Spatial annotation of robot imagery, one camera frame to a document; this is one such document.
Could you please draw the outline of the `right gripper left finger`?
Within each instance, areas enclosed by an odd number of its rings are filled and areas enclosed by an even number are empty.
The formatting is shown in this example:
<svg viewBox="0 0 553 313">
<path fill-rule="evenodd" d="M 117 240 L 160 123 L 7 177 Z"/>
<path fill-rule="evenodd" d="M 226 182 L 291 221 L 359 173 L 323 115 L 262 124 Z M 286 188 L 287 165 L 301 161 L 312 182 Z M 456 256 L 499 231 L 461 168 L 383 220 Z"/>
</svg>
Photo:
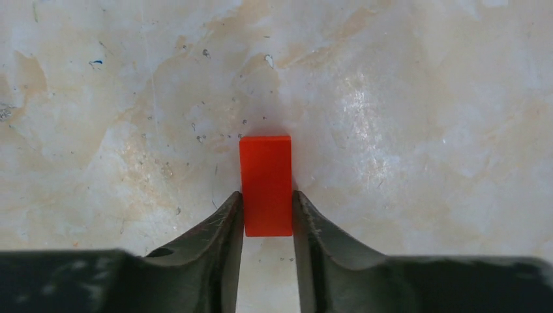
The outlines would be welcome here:
<svg viewBox="0 0 553 313">
<path fill-rule="evenodd" d="M 146 256 L 125 250 L 1 253 L 2 312 L 234 312 L 243 197 Z"/>
</svg>

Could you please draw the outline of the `small red block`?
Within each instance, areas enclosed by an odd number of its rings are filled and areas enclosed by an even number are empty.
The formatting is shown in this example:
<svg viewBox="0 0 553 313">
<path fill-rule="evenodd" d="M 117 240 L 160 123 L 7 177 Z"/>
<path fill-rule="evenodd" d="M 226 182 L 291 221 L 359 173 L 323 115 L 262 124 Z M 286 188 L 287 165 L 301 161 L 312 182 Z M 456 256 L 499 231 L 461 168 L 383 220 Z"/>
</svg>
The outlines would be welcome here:
<svg viewBox="0 0 553 313">
<path fill-rule="evenodd" d="M 244 137 L 239 160 L 246 236 L 293 235 L 291 137 Z"/>
</svg>

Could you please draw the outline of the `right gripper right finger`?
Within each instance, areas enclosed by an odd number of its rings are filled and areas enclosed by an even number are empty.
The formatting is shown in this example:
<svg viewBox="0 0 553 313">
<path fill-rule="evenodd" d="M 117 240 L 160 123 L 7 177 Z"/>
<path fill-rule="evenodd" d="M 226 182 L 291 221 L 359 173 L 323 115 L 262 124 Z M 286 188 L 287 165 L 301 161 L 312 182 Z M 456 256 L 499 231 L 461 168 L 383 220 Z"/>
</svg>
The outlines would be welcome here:
<svg viewBox="0 0 553 313">
<path fill-rule="evenodd" d="M 551 312 L 552 266 L 520 256 L 389 256 L 299 191 L 293 240 L 302 312 Z"/>
</svg>

